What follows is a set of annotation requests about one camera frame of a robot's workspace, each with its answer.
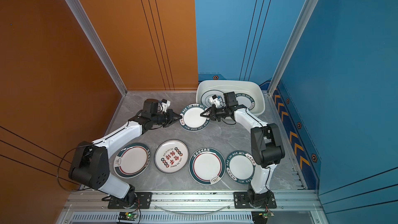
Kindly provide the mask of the white plastic bin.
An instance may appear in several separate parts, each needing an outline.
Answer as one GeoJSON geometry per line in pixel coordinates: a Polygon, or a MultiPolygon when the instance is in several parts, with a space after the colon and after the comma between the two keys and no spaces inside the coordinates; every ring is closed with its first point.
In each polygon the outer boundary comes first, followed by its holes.
{"type": "Polygon", "coordinates": [[[265,111],[265,100],[260,87],[252,82],[239,80],[205,80],[199,83],[196,93],[196,102],[200,103],[200,97],[208,90],[220,90],[223,93],[235,92],[245,93],[253,97],[256,106],[250,110],[255,116],[260,116],[265,111]]]}

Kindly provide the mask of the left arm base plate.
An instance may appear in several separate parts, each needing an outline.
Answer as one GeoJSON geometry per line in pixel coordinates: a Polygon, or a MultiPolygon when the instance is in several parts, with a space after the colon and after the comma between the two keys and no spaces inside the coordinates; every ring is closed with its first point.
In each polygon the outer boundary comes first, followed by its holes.
{"type": "Polygon", "coordinates": [[[124,203],[122,200],[111,196],[108,209],[149,209],[152,201],[152,192],[136,192],[133,203],[124,203]]]}

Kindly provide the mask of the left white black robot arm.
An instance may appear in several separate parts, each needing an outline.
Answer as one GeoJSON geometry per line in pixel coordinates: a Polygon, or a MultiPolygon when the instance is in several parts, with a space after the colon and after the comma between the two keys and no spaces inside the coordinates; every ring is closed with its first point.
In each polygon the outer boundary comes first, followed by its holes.
{"type": "Polygon", "coordinates": [[[68,177],[110,195],[123,208],[131,208],[137,198],[135,187],[110,173],[109,158],[155,125],[167,128],[182,119],[181,115],[169,108],[170,104],[165,99],[146,99],[143,109],[116,131],[92,143],[81,142],[76,147],[68,177]]]}

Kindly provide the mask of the green lettered rim plate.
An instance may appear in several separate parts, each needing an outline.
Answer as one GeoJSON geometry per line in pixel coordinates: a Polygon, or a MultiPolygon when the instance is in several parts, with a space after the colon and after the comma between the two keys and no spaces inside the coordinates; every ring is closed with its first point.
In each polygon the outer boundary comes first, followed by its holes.
{"type": "Polygon", "coordinates": [[[236,97],[236,100],[238,101],[239,105],[244,105],[249,110],[252,110],[256,106],[255,100],[253,99],[253,97],[251,97],[248,94],[237,93],[235,95],[235,97],[236,97]]]}

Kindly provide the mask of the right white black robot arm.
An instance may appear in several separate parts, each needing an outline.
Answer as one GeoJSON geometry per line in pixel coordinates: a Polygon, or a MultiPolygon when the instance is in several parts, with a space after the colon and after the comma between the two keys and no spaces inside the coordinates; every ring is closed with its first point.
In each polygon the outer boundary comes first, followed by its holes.
{"type": "Polygon", "coordinates": [[[275,209],[276,199],[269,189],[274,170],[285,157],[285,149],[277,124],[267,123],[239,105],[235,92],[224,94],[224,106],[216,95],[209,99],[211,107],[200,114],[218,122],[230,117],[241,124],[251,137],[251,155],[255,161],[254,177],[248,187],[249,202],[254,207],[275,209]]]}

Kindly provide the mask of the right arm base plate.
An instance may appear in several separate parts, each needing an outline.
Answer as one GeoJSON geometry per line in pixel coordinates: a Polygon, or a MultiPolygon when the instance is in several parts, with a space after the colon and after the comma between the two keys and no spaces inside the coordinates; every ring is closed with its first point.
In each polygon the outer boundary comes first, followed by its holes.
{"type": "Polygon", "coordinates": [[[269,208],[276,209],[277,203],[272,191],[263,194],[255,194],[250,192],[235,192],[234,206],[235,208],[269,208]]]}

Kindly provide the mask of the red character plate front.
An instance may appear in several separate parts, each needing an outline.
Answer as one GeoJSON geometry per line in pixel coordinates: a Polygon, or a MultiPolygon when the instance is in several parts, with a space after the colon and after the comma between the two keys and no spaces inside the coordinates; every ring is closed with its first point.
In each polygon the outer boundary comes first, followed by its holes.
{"type": "Polygon", "coordinates": [[[189,150],[180,140],[168,140],[155,152],[154,162],[163,173],[172,174],[180,171],[189,160],[189,150]]]}

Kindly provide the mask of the large green rim plate front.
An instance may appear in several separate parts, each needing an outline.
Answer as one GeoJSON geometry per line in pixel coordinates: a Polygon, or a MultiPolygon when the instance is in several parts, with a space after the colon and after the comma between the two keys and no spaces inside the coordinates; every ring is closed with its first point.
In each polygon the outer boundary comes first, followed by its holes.
{"type": "Polygon", "coordinates": [[[210,147],[200,148],[190,158],[189,171],[197,183],[213,185],[224,176],[226,161],[218,150],[210,147]]]}

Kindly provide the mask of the cloud pattern white plate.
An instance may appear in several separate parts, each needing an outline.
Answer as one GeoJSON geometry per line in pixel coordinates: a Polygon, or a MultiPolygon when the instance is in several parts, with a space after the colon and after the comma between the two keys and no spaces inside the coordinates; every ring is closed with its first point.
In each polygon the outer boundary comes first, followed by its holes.
{"type": "Polygon", "coordinates": [[[212,99],[213,96],[215,95],[220,102],[220,106],[224,107],[225,102],[223,94],[224,93],[220,90],[208,90],[200,97],[200,103],[206,106],[207,108],[211,107],[212,103],[210,102],[210,99],[212,99]]]}

